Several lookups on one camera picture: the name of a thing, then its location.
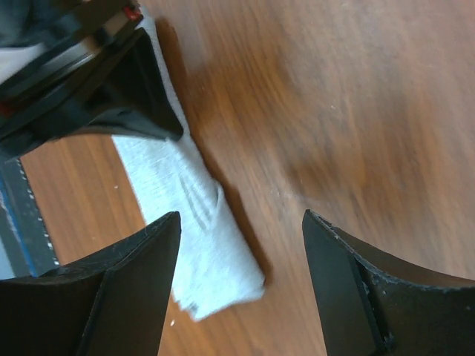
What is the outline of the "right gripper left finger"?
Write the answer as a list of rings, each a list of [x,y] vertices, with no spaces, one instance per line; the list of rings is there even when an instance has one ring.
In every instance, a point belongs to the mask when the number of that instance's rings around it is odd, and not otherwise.
[[[180,244],[170,212],[45,274],[52,292],[40,331],[49,355],[156,355]]]

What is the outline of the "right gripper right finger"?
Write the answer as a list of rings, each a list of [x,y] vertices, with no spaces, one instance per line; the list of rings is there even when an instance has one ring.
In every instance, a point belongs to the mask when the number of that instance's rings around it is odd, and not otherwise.
[[[328,355],[473,355],[474,282],[409,263],[311,210],[305,251]]]

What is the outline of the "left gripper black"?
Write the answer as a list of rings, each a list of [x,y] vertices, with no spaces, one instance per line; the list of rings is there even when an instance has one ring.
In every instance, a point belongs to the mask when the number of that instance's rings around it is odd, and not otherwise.
[[[137,1],[1,2],[1,155],[21,156],[44,139],[27,113],[66,76],[124,41],[143,15]],[[91,77],[86,131],[179,140],[183,126],[167,98],[150,36],[142,28]]]

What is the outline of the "grey cloth napkin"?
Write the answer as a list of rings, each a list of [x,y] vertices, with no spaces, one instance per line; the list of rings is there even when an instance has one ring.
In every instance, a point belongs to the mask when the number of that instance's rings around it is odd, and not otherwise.
[[[176,142],[113,136],[145,223],[167,212],[181,216],[181,238],[172,295],[197,322],[221,310],[262,298],[265,276],[191,137],[146,7],[140,26],[154,48],[166,97],[184,128]]]

